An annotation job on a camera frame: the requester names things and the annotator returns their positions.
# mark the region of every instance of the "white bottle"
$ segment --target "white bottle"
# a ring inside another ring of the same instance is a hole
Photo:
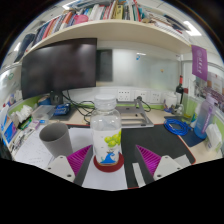
[[[195,109],[194,115],[193,115],[193,117],[192,117],[191,124],[190,124],[190,126],[191,126],[192,128],[194,128],[195,125],[196,125],[196,123],[197,123],[198,114],[199,114],[199,112],[200,112],[200,109],[201,109],[201,103],[198,103],[198,105],[197,105],[197,107],[196,107],[196,109]]]
[[[117,164],[121,152],[121,118],[115,110],[114,95],[96,95],[96,110],[92,112],[90,128],[93,135],[93,149],[99,165]]]

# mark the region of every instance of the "gray cup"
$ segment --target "gray cup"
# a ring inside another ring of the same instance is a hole
[[[39,137],[55,158],[60,155],[69,156],[73,153],[66,124],[49,124],[41,130]]]

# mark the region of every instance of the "poster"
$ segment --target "poster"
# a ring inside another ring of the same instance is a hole
[[[224,78],[212,72],[208,72],[207,77],[207,81],[196,78],[194,95],[205,99],[206,94],[210,93],[218,102],[216,106],[224,113]]]

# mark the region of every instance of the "plastic bottle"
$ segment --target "plastic bottle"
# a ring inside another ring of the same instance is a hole
[[[190,124],[190,126],[192,128],[195,128],[195,125],[196,125],[197,120],[198,120],[198,114],[200,112],[200,109],[201,109],[201,103],[198,103],[198,105],[197,105],[197,107],[196,107],[196,109],[194,111],[194,115],[192,117],[191,124]]]
[[[117,164],[121,151],[121,118],[115,109],[116,97],[96,95],[96,110],[92,112],[90,128],[93,135],[93,149],[99,165]]]
[[[206,128],[212,123],[213,117],[216,112],[215,108],[216,100],[211,97],[211,94],[207,94],[206,100],[202,103],[198,120],[196,122],[194,133],[201,139],[207,137]]]

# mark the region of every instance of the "shelf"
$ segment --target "shelf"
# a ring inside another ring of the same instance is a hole
[[[129,20],[100,20],[77,24],[58,31],[33,46],[24,56],[38,48],[62,40],[91,37],[104,41],[144,43],[161,47],[177,54],[191,52],[188,42],[153,25]]]

